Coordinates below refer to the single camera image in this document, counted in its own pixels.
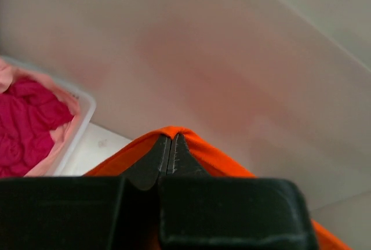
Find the crumpled clothing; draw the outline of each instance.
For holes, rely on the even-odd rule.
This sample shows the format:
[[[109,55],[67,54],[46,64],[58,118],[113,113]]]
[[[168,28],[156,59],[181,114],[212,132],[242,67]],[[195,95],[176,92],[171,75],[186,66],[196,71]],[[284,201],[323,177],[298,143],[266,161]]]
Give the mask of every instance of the crumpled clothing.
[[[33,79],[20,78],[0,93],[0,177],[24,176],[46,158],[54,146],[50,131],[73,117]]]

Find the white plastic bin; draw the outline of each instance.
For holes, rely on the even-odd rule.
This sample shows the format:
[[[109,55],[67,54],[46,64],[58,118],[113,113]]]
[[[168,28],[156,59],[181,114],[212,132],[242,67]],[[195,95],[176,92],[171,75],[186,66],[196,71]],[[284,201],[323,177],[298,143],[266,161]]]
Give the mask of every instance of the white plastic bin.
[[[36,67],[32,64],[23,63],[21,61],[15,60],[7,56],[2,56],[2,58],[14,66],[47,74],[43,69]],[[56,157],[54,163],[45,174],[46,176],[58,176],[61,175],[63,168],[70,159],[72,152],[74,151],[86,127],[88,126],[88,123],[96,109],[96,101],[90,94],[83,92],[75,85],[62,79],[58,79],[57,77],[53,77],[52,75],[51,77],[53,78],[56,84],[60,85],[65,90],[69,91],[75,98],[77,98],[80,105],[80,118],[76,127],[72,130],[72,135],[67,139],[63,148]]]

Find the pink cloth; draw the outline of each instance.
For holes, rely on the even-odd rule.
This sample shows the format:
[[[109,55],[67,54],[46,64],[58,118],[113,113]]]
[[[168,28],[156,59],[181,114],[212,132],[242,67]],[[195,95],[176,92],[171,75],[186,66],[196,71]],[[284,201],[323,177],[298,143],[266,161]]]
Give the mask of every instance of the pink cloth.
[[[45,174],[77,124],[77,100],[47,75],[1,59],[0,93],[0,176]]]

